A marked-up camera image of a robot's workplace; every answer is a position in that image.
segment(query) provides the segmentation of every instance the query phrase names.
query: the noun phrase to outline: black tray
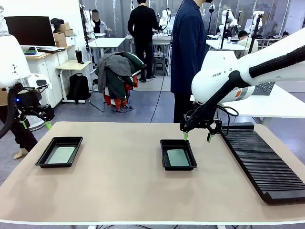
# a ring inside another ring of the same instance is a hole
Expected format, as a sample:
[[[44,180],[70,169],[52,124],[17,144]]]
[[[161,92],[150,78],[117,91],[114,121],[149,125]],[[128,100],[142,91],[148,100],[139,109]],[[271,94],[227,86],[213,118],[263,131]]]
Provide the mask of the black tray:
[[[60,167],[71,167],[77,151],[81,145],[83,137],[54,137],[44,150],[43,154],[36,162],[37,166],[41,168],[60,168]],[[74,150],[66,163],[47,163],[51,159],[50,155],[54,155],[58,147],[74,147]]]
[[[305,202],[305,184],[258,135],[252,123],[223,126],[221,135],[260,197],[268,204]]]
[[[162,164],[165,170],[193,170],[197,168],[190,142],[184,140],[160,140],[162,150]],[[185,153],[189,166],[171,166],[167,150],[182,149]]]

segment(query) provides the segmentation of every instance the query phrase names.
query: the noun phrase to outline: cardboard box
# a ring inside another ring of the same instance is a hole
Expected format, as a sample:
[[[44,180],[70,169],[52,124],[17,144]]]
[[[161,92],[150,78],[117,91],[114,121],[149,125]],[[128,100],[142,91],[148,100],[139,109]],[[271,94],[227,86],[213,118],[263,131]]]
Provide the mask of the cardboard box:
[[[75,39],[74,39],[74,36],[71,36],[71,37],[66,37],[66,43],[67,43],[67,46],[72,46],[72,45],[75,45]]]
[[[65,30],[65,31],[62,31],[65,33],[65,37],[70,37],[70,36],[73,36],[74,33],[73,33],[73,30]]]
[[[70,29],[70,25],[68,22],[61,24],[60,27],[58,28],[58,31],[65,31],[65,30],[69,30]]]
[[[56,42],[60,42],[65,39],[65,34],[63,32],[54,33],[54,39]]]
[[[56,47],[61,47],[61,48],[67,47],[66,39],[55,43],[56,43]]]

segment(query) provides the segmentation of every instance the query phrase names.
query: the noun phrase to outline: orange stripe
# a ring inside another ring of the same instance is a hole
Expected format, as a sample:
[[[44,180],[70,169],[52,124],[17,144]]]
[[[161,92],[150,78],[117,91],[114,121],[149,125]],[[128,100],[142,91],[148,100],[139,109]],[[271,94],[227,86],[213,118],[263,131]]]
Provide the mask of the orange stripe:
[[[241,93],[242,93],[242,90],[238,91],[235,97],[239,97]]]

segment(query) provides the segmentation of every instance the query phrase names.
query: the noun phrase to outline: black cup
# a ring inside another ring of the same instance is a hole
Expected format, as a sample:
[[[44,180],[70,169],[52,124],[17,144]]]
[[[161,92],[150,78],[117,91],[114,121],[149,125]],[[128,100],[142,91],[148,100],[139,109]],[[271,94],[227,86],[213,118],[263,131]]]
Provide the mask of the black cup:
[[[76,50],[75,51],[75,55],[76,55],[76,58],[77,58],[77,63],[82,63],[82,53],[81,53],[81,50]]]

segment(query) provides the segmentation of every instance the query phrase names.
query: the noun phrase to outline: black ribbed rack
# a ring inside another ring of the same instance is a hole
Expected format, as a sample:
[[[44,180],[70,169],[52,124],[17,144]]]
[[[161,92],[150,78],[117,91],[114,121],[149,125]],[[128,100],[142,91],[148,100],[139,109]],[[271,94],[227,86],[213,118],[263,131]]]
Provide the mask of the black ribbed rack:
[[[305,184],[257,134],[252,123],[223,126],[223,139],[260,197],[268,204],[305,201]]]

